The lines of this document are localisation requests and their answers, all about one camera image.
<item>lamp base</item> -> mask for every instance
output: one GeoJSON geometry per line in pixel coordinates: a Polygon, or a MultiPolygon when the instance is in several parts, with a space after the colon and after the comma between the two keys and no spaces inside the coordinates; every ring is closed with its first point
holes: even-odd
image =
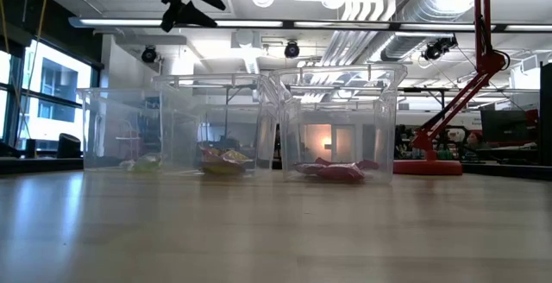
{"type": "Polygon", "coordinates": [[[455,160],[395,160],[393,173],[408,175],[462,175],[462,164],[455,160]]]}

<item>table surface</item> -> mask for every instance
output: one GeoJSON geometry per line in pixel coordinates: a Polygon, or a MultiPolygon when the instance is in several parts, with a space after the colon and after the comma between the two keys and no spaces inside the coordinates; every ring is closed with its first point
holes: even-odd
{"type": "Polygon", "coordinates": [[[0,179],[0,282],[551,282],[552,185],[0,179]]]}

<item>red snack bag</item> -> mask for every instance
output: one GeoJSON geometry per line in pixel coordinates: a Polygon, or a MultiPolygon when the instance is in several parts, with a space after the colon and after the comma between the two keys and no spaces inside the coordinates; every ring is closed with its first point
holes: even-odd
{"type": "Polygon", "coordinates": [[[324,160],[324,159],[322,159],[322,158],[320,158],[320,157],[318,157],[316,160],[314,160],[314,163],[321,164],[321,165],[324,165],[324,166],[326,166],[326,167],[329,166],[329,165],[331,165],[331,162],[326,161],[326,160],[324,160]]]}
{"type": "Polygon", "coordinates": [[[318,171],[318,176],[324,179],[359,181],[364,179],[364,173],[354,164],[335,164],[318,171]]]}
{"type": "Polygon", "coordinates": [[[359,161],[359,162],[356,163],[356,166],[360,170],[366,170],[366,169],[377,170],[377,169],[380,168],[380,165],[378,164],[378,162],[374,162],[374,161],[371,161],[371,160],[359,161]]]}
{"type": "Polygon", "coordinates": [[[325,165],[318,163],[296,163],[294,166],[295,171],[306,175],[312,175],[318,173],[318,171],[325,168],[325,165]]]}

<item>plastic storage bin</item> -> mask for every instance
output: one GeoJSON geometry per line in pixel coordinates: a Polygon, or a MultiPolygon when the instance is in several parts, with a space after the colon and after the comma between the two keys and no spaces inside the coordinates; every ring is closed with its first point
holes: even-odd
{"type": "Polygon", "coordinates": [[[156,172],[161,166],[160,94],[143,89],[80,89],[86,171],[156,172]]]}
{"type": "Polygon", "coordinates": [[[160,76],[163,169],[241,175],[272,167],[278,121],[273,79],[254,74],[160,76]]]}
{"type": "Polygon", "coordinates": [[[293,95],[279,105],[286,179],[389,182],[406,73],[400,64],[375,63],[273,72],[293,95]]]}

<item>ceiling light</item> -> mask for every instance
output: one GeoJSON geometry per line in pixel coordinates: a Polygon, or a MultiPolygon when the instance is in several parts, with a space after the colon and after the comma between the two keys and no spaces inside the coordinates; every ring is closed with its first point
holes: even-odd
{"type": "Polygon", "coordinates": [[[434,38],[452,38],[453,33],[435,33],[435,32],[396,32],[398,37],[434,37],[434,38]]]}
{"type": "Polygon", "coordinates": [[[239,20],[216,20],[216,24],[222,28],[240,27],[240,28],[281,28],[282,21],[239,21],[239,20]]]}
{"type": "Polygon", "coordinates": [[[332,28],[332,29],[388,29],[389,23],[377,22],[295,22],[296,28],[332,28]]]}
{"type": "Polygon", "coordinates": [[[429,30],[429,31],[474,31],[473,24],[453,24],[453,23],[406,23],[400,26],[400,29],[406,30],[429,30]]]}
{"type": "Polygon", "coordinates": [[[543,31],[552,31],[552,25],[536,25],[536,24],[525,24],[525,25],[508,25],[505,31],[519,31],[519,32],[543,32],[543,31]]]}
{"type": "Polygon", "coordinates": [[[161,20],[150,19],[77,19],[83,26],[92,27],[159,27],[161,20]]]}
{"type": "Polygon", "coordinates": [[[290,88],[298,90],[334,90],[338,87],[333,85],[291,85],[290,88]]]}
{"type": "Polygon", "coordinates": [[[353,98],[353,100],[358,100],[358,101],[373,101],[373,100],[377,100],[379,97],[368,97],[368,96],[356,96],[353,98]]]}
{"type": "Polygon", "coordinates": [[[350,87],[350,86],[343,86],[340,87],[341,90],[358,90],[358,91],[381,91],[381,88],[376,87],[350,87]]]}
{"type": "Polygon", "coordinates": [[[186,88],[224,88],[224,85],[181,85],[186,88]]]}

